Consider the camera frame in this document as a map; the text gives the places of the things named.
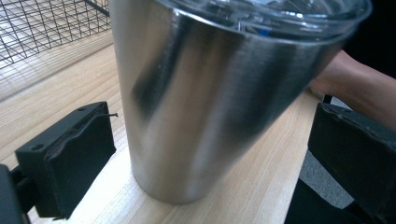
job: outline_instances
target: light wood tabletop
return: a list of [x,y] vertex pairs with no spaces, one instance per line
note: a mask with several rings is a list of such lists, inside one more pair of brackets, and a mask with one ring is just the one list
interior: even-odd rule
[[[134,180],[111,32],[46,51],[0,70],[0,162],[74,109],[107,101],[117,152],[68,220],[56,223],[283,223],[318,99],[308,91],[202,200],[161,203]],[[35,209],[33,223],[50,223]]]

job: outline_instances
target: silver cup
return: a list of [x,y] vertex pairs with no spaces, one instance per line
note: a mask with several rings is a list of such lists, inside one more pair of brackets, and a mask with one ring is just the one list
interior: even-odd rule
[[133,173],[168,203],[204,197],[371,10],[368,0],[109,2]]

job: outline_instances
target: clear plastic lid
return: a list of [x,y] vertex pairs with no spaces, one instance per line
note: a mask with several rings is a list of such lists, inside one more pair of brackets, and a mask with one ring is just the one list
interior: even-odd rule
[[370,0],[158,1],[226,29],[292,39],[328,39],[349,33],[372,10]]

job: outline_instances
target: human arm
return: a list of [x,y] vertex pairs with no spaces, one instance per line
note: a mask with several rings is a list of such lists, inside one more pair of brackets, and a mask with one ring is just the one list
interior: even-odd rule
[[396,79],[340,51],[310,87],[396,131]]

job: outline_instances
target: black wire basket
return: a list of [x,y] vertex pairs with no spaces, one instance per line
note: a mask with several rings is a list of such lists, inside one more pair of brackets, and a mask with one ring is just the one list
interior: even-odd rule
[[0,0],[0,69],[108,29],[107,0]]

